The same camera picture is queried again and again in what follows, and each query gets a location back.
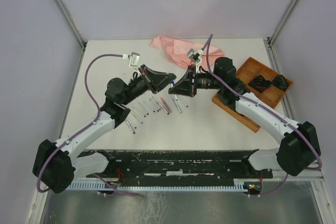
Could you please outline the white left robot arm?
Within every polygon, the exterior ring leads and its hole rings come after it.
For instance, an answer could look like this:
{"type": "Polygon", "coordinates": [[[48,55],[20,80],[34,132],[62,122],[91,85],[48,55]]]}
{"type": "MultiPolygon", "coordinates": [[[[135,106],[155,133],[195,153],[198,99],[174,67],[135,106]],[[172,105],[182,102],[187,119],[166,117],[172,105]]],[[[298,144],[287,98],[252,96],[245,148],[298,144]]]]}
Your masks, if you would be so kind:
{"type": "Polygon", "coordinates": [[[80,157],[80,154],[127,119],[131,112],[126,108],[127,104],[147,91],[159,93],[175,79],[173,73],[154,71],[146,65],[138,68],[137,75],[129,83],[121,78],[112,78],[107,83],[104,104],[97,107],[98,112],[89,123],[67,137],[54,142],[46,139],[39,144],[33,165],[38,192],[51,190],[61,193],[74,179],[94,173],[112,176],[116,164],[103,152],[86,157],[80,157]]]}

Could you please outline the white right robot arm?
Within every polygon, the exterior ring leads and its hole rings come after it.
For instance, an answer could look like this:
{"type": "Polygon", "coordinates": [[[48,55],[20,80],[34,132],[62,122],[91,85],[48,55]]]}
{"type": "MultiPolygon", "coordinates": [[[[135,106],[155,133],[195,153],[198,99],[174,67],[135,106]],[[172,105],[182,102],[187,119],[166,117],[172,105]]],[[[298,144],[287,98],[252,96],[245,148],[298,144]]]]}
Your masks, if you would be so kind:
{"type": "Polygon", "coordinates": [[[236,77],[231,59],[216,59],[214,68],[205,73],[189,65],[185,75],[169,88],[169,94],[194,97],[199,89],[219,90],[219,100],[225,107],[251,119],[278,142],[278,148],[257,150],[242,162],[241,172],[246,177],[254,177],[268,168],[297,176],[305,169],[313,169],[313,162],[318,163],[316,170],[322,167],[314,125],[292,120],[262,102],[236,77]]]}

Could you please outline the green-tipped white pen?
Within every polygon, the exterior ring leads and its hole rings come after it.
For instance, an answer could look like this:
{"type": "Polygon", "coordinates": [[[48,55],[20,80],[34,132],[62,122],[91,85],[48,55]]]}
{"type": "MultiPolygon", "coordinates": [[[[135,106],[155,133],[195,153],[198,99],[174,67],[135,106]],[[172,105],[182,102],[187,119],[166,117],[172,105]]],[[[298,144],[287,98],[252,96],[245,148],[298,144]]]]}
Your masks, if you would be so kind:
{"type": "Polygon", "coordinates": [[[135,134],[135,129],[132,126],[132,124],[130,123],[130,121],[128,119],[125,120],[127,126],[129,127],[130,131],[132,132],[132,134],[135,134]]]}

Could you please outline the light green capped pen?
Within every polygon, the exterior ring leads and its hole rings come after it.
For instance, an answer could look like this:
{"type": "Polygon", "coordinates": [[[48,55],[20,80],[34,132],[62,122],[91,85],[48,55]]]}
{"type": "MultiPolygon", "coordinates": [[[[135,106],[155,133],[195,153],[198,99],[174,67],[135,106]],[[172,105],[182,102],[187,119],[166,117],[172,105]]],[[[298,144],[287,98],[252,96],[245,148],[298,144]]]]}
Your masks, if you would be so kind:
{"type": "Polygon", "coordinates": [[[173,100],[173,102],[174,102],[174,104],[175,104],[175,106],[176,106],[176,108],[177,108],[179,114],[182,114],[183,111],[181,110],[181,108],[180,108],[180,106],[179,106],[179,104],[178,104],[178,102],[177,102],[177,100],[175,99],[174,96],[172,96],[172,100],[173,100]]]}

